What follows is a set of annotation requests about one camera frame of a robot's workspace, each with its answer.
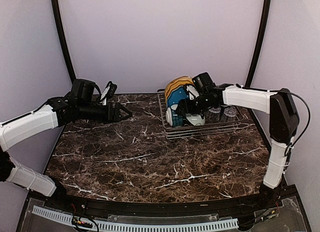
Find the left black frame post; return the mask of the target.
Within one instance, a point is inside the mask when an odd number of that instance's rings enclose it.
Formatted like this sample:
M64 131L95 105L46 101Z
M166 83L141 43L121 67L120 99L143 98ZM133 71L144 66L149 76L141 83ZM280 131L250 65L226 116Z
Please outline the left black frame post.
M59 1L58 0L51 0L51 6L52 6L55 26L56 26L56 30L57 30L57 34L58 34L58 39L59 39L61 51L63 54L64 62L65 62L66 68L67 68L68 76L69 76L71 83L73 83L77 77L76 77L76 74L75 74L75 71L73 68L69 48L67 45L67 40L66 40L66 36L65 36L65 32L64 32L62 16L61 16L61 11L60 11L60 6L59 6Z

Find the black frame post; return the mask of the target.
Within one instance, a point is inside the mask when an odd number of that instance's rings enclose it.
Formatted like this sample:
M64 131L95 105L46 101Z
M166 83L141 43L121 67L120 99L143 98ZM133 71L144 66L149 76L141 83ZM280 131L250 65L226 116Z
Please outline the black frame post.
M262 7L262 13L261 13L261 19L260 19L260 24L259 24L259 30L257 34L257 39L254 47L254 52L252 56L252 60L250 63L248 75L245 81L245 86L250 87L252 85L254 75L256 72L256 68L258 65L264 37L265 37L265 32L267 28L267 22L268 22L268 16L269 16L269 11L270 11L270 6L271 6L271 0L263 0L263 7Z
M67 40L66 40L66 36L65 36L65 32L64 32L62 16L61 16L61 11L60 11L60 6L59 6L59 1L58 0L51 0L51 6L52 6L55 26L56 26L56 30L57 30L57 34L58 34L58 39L59 39L61 51L63 54L64 62L65 62L66 68L67 68L68 76L69 76L71 83L73 83L77 77L76 77L76 74L75 74L75 71L73 68L69 48L67 45Z

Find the black front rail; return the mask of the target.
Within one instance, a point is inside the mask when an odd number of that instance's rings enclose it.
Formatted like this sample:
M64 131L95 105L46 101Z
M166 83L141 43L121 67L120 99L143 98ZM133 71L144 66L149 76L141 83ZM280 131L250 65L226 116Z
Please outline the black front rail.
M31 221L34 205L79 213L89 218L108 218L111 215L133 217L188 217L198 215L218 215L219 218L240 219L242 226L249 226L270 211L275 211L277 223L298 226L307 223L301 198L295 185L284 186L280 197L268 205L260 207L260 194L236 198L182 203L137 203L91 199L69 194L58 198L46 198L37 192L29 192L19 219L23 226Z

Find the right black frame post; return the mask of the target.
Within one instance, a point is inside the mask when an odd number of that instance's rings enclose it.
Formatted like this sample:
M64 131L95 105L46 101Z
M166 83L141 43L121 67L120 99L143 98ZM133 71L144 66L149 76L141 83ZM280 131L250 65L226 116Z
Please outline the right black frame post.
M267 28L267 22L268 22L268 16L269 16L269 11L270 11L270 6L271 6L271 0L263 0L263 7L262 7L262 13L261 13L261 19L260 19L260 24L259 24L259 30L257 34L257 39L254 47L254 52L252 56L252 60L250 63L248 75L245 81L245 86L250 87L252 85L254 75L256 72L256 68L258 65L264 37L265 37L265 32Z

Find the blue plate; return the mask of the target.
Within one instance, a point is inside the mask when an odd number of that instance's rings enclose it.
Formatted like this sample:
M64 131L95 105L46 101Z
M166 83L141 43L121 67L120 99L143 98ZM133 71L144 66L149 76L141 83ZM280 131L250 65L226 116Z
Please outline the blue plate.
M183 86L180 86L173 90L166 101L166 106L171 107L172 105L177 105L181 99L189 98L189 93L184 89Z

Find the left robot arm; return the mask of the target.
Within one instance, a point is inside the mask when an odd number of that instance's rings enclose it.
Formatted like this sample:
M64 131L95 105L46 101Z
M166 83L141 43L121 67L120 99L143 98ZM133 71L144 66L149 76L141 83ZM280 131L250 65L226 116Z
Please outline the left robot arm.
M39 108L6 121L0 125L0 180L11 182L27 190L51 197L51 202L60 210L71 205L70 198L57 190L59 183L22 165L10 157L8 150L16 144L41 132L65 126L77 120L92 120L102 124L121 122L132 117L132 112L119 102L110 102L117 85L108 82L99 96L95 82L75 79L71 91L63 97L53 97Z

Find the clear drinking glass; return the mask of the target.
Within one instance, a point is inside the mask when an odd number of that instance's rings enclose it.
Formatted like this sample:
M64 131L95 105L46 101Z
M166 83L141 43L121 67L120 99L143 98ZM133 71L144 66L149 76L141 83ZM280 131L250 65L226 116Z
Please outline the clear drinking glass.
M237 116L237 110L235 107L225 107L221 116L221 122L235 121Z
M220 120L221 108L210 108L206 113L206 118L211 122L219 122Z

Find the green ceramic bowl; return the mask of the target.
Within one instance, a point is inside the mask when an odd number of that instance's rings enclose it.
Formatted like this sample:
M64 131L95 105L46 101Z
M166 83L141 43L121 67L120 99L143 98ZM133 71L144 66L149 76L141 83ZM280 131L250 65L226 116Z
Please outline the green ceramic bowl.
M186 119L192 126L203 126L206 122L200 114L186 114Z

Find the cream bird pattern plate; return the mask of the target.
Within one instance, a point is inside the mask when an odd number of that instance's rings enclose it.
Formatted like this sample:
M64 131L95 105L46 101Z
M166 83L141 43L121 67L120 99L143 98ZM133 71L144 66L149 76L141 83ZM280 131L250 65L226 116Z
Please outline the cream bird pattern plate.
M177 81L187 81L187 83L193 83L193 79L190 76L181 76L172 80L172 82L177 82Z

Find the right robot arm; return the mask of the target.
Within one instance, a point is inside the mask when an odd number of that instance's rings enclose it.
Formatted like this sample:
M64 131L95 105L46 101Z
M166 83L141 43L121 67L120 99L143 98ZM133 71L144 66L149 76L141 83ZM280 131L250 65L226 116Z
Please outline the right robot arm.
M271 152L263 184L276 188L289 162L289 155L298 141L296 133L300 117L294 103L294 93L288 89L263 90L239 84L216 85L207 72L192 79L199 96L181 99L176 112L180 116L201 114L211 107L238 106L269 115Z

